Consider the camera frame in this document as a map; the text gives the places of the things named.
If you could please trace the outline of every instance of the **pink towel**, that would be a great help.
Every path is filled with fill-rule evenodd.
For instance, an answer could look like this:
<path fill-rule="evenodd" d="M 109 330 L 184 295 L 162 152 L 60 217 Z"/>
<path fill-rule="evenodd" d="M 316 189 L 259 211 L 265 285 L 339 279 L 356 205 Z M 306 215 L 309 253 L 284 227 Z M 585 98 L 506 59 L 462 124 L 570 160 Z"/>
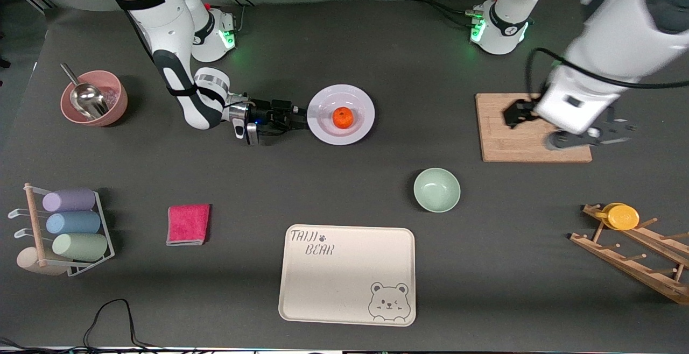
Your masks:
<path fill-rule="evenodd" d="M 172 206 L 167 210 L 167 246 L 202 245 L 210 204 Z"/>

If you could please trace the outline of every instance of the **gray tablecloth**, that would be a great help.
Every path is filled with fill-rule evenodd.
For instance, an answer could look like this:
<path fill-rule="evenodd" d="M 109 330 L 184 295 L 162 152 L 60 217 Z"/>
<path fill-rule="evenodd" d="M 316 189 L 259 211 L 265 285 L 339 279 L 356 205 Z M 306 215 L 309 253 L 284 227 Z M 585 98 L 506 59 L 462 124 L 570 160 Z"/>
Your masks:
<path fill-rule="evenodd" d="M 31 240 L 12 233 L 29 222 L 5 220 L 0 335 L 24 345 L 78 344 L 101 303 L 124 297 L 138 337 L 164 346 L 689 352 L 689 308 L 566 238 L 593 231 L 579 205 L 594 202 L 632 204 L 642 217 L 659 217 L 653 226 L 661 233 L 687 230 L 685 90 L 625 94 L 620 116 L 640 126 L 639 137 L 594 148 L 590 164 L 481 160 L 474 95 L 524 91 L 529 50 L 562 52 L 581 31 L 576 0 L 543 0 L 533 17 L 523 45 L 496 57 L 421 3 L 249 8 L 237 50 L 213 64 L 234 91 L 305 107 L 326 86 L 354 84 L 374 100 L 377 121 L 352 146 L 298 131 L 248 147 L 229 125 L 197 131 L 185 124 L 122 13 L 50 13 L 2 154 L 0 208 L 25 206 L 24 182 L 98 189 L 117 256 L 76 278 L 28 273 L 14 260 Z M 82 128 L 62 117 L 60 62 L 120 75 L 131 103 L 121 124 Z M 549 64 L 539 61 L 538 80 Z M 682 59 L 651 80 L 686 74 Z M 413 201 L 413 178 L 428 167 L 460 180 L 453 211 L 429 214 Z M 167 208 L 205 202 L 213 204 L 209 242 L 165 246 Z M 413 231 L 414 324 L 282 320 L 283 240 L 295 223 Z M 622 242 L 621 253 L 641 250 L 618 234 L 603 237 Z M 101 323 L 92 344 L 128 344 L 123 307 L 105 310 Z"/>

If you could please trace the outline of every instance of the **wooden cutting board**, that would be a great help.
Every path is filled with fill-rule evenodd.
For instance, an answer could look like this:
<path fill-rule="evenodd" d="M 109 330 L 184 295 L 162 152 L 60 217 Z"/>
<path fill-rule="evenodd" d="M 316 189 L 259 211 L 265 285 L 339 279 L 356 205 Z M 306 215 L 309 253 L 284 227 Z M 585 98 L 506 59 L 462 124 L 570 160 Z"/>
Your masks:
<path fill-rule="evenodd" d="M 526 94 L 477 94 L 476 112 L 484 162 L 588 163 L 589 146 L 551 151 L 544 147 L 546 136 L 556 129 L 542 119 L 506 126 L 502 111 Z"/>

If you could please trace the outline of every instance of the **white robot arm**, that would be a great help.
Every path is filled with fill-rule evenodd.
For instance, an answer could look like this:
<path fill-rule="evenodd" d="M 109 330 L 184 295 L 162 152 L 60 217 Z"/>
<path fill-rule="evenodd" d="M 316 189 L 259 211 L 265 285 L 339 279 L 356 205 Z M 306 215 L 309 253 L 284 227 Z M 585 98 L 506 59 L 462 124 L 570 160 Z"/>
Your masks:
<path fill-rule="evenodd" d="M 689 47 L 689 0 L 581 0 L 586 14 L 585 30 L 566 51 L 566 63 L 551 73 L 543 96 L 534 101 L 518 101 L 504 112 L 508 125 L 534 119 L 532 111 L 561 131 L 549 145 L 566 148 L 625 141 L 632 131 L 623 119 L 608 116 L 592 126 L 620 94 L 631 87 L 687 86 L 638 84 Z"/>
<path fill-rule="evenodd" d="M 231 14 L 210 9 L 201 0 L 117 0 L 143 31 L 153 63 L 193 128 L 209 129 L 231 121 L 237 138 L 258 143 L 259 125 L 279 134 L 306 129 L 305 110 L 288 101 L 250 100 L 229 91 L 229 77 L 202 67 L 192 77 L 190 59 L 212 62 L 235 47 Z"/>
<path fill-rule="evenodd" d="M 507 54 L 524 39 L 527 19 L 539 0 L 487 0 L 474 11 L 483 13 L 470 41 L 491 54 Z"/>

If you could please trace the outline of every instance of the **wooden rack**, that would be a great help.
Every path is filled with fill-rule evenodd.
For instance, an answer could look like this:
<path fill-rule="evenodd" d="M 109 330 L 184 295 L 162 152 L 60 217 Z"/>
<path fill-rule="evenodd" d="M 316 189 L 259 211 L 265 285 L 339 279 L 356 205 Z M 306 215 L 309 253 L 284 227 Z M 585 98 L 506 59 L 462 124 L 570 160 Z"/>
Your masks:
<path fill-rule="evenodd" d="M 601 210 L 600 205 L 584 205 L 582 211 L 585 214 L 596 218 L 595 214 Z M 639 280 L 645 285 L 650 286 L 650 288 L 653 288 L 670 300 L 679 303 L 680 305 L 689 305 L 689 285 L 679 281 L 682 273 L 684 272 L 685 266 L 689 265 L 689 259 L 682 256 L 682 254 L 689 255 L 689 246 L 677 241 L 678 239 L 689 237 L 689 233 L 663 236 L 646 229 L 648 225 L 654 224 L 657 221 L 657 218 L 652 218 L 648 221 L 642 222 L 634 229 L 620 232 L 645 246 L 646 248 L 655 251 L 664 258 L 673 261 L 675 264 L 677 264 L 676 268 L 651 269 L 638 263 L 640 259 L 644 259 L 646 257 L 645 253 L 637 256 L 625 257 L 614 250 L 620 247 L 620 244 L 598 244 L 600 234 L 603 229 L 606 228 L 606 225 L 603 224 L 603 222 L 600 222 L 598 229 L 596 229 L 596 232 L 593 234 L 591 239 L 588 239 L 588 236 L 586 235 L 581 236 L 576 233 L 572 233 L 569 239 L 578 246 L 598 256 L 598 258 L 601 258 L 612 264 L 615 268 L 620 269 L 620 271 L 623 271 L 636 280 Z"/>

